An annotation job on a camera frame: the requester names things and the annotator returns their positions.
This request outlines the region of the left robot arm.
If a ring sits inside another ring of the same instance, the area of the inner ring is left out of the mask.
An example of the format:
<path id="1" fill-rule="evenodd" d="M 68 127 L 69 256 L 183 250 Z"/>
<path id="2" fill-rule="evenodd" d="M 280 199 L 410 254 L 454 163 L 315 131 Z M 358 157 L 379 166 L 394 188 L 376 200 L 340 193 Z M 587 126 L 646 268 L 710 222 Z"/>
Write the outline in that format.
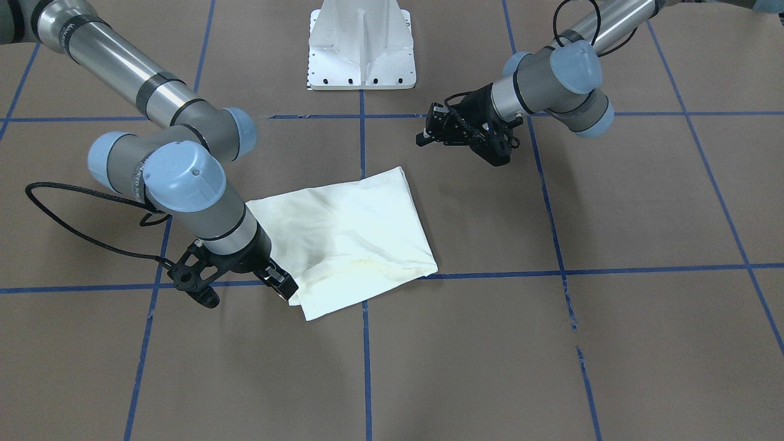
<path id="1" fill-rule="evenodd" d="M 520 141 L 513 134 L 538 112 L 551 115 L 577 136 L 594 138 L 613 123 L 615 109 L 600 89 L 600 57 L 621 47 L 636 28 L 664 8 L 664 1 L 608 1 L 563 31 L 538 52 L 513 54 L 502 77 L 429 107 L 415 142 L 468 147 L 501 167 Z"/>

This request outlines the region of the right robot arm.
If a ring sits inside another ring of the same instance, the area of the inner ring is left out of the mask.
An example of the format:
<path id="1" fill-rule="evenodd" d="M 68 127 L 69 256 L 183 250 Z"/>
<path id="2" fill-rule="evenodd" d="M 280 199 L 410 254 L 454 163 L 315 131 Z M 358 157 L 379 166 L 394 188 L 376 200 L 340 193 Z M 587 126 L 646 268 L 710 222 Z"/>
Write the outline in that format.
<path id="1" fill-rule="evenodd" d="M 87 1 L 3 1 L 2 44 L 37 43 L 75 62 L 134 106 L 148 133 L 110 131 L 92 143 L 87 167 L 106 188 L 99 198 L 173 219 L 192 242 L 177 260 L 111 247 L 153 260 L 174 288 L 207 308 L 213 283 L 251 274 L 289 300 L 298 285 L 273 258 L 260 221 L 227 178 L 224 165 L 255 148 L 257 126 L 239 108 L 216 108 L 112 28 Z"/>

